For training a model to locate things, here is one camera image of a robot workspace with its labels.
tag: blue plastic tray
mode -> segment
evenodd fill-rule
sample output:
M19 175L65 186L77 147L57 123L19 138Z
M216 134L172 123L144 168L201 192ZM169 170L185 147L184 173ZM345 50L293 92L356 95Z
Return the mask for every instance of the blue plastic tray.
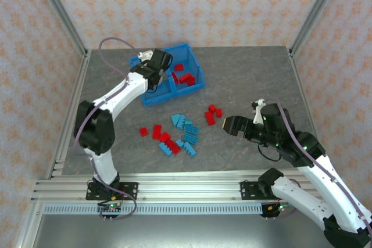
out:
M203 70L201 69L188 43L164 48L163 51L173 55L172 64L166 71L168 79L164 79L154 93L150 93L152 91L148 91L142 95L142 100L145 106L155 105L180 95L193 93L204 88L205 86ZM139 62L140 60L138 57L132 57L130 59L130 67L132 68ZM179 63L184 65L184 70L174 71L174 65ZM172 72L174 72L178 78L182 77L184 74L191 73L191 75L195 77L195 85L190 87L187 85L187 83L176 85L171 74Z

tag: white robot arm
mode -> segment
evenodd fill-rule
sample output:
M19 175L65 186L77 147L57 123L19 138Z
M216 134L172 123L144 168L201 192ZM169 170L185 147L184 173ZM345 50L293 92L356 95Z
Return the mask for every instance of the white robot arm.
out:
M281 172L272 168L259 178L262 192L283 199L312 219L336 248L363 248L369 242L371 211L353 195L332 166L324 148L310 133L296 131L288 111L284 114L295 138L315 160L315 164L295 145L288 133L277 104L267 105L263 99L252 103L256 112L253 120L241 116L225 119L224 130L234 136L246 138L264 147L274 147L282 158L306 176L323 197L321 201L297 185ZM330 179L318 165L325 168ZM340 183L345 192L337 185Z
M96 168L94 178L98 179L97 176L100 176L104 183L114 188L119 183L119 174L111 156L111 147L115 140L113 122L136 97L148 89L156 89L162 82L163 72L169 68L173 60L172 55L159 49L139 53L138 58L141 63L131 69L127 78L92 103L82 101L77 110L74 136L77 136L88 113L101 104L99 110L85 125L78 141L93 159L92 163Z

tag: gray table surface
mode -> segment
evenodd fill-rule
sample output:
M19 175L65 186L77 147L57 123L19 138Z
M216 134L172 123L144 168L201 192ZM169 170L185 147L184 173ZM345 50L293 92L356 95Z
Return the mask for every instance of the gray table surface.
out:
M223 118L209 127L204 112L210 104L223 109L224 117L241 115L253 118L251 103L260 98L276 97L288 109L296 129L311 132L310 121L301 97L294 71L284 46L193 48L205 75L204 89L167 102L145 107L139 97L130 103L115 121L116 141L112 147L115 167L121 173L183 172L290 168L264 159L257 145L223 131ZM105 57L123 71L129 70L128 49L105 50ZM93 101L106 94L122 80L120 74L101 61L98 51L92 51L81 100ZM172 139L183 132L173 127L171 115L182 113L200 127L194 158L182 150L168 158L151 138L154 124L161 124ZM139 129L147 127L150 135L141 137ZM67 152L63 174L91 174L85 156L72 152L73 138ZM273 149L265 154L277 158Z

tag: red lego brick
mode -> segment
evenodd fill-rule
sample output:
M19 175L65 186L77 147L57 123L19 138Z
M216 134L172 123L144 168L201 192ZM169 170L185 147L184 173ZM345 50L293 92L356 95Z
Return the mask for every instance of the red lego brick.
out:
M218 118L221 118L221 117L222 117L222 110L221 110L221 109L217 109L217 110L216 110L216 116L217 116Z
M187 79L191 77L191 74L190 73L187 73L186 75L183 75L182 77L180 77L180 83L181 84L184 84L187 82Z
M177 155L181 151L181 148L171 139L166 142L166 145L169 147L170 150L172 150L174 155Z
M146 127L139 129L139 133L141 134L141 136L147 136L149 134Z
M190 76L188 79L187 79L187 84L188 86L192 86L195 84L195 78L193 76Z
M184 65L183 64L176 64L174 65L174 71L183 71Z
M152 138L159 139L161 133L162 133L162 126L160 124L155 124L153 127Z
M173 77L173 79L174 79L174 83L175 84L179 84L180 82L178 81L178 78L177 78L177 76L176 76L176 74L174 73L174 72L172 72L172 77Z
M162 135L160 135L159 140L161 142L167 143L167 141L170 140L170 135L167 132L164 132Z
M216 121L214 120L213 114L210 111L205 112L204 116L209 126L215 125Z
M211 113L215 113L215 112L216 112L216 107L215 107L213 104L212 104L212 105L209 105L208 110L209 110Z

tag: wallpaper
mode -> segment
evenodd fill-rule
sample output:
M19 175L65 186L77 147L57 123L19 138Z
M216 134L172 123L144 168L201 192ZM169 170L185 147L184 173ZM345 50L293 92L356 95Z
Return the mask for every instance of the wallpaper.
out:
M291 46L315 0L62 0L86 48ZM110 41L104 48L125 48Z
M329 0L296 57L322 144L372 209L372 0Z
M0 247L14 247L81 57L48 0L0 0Z

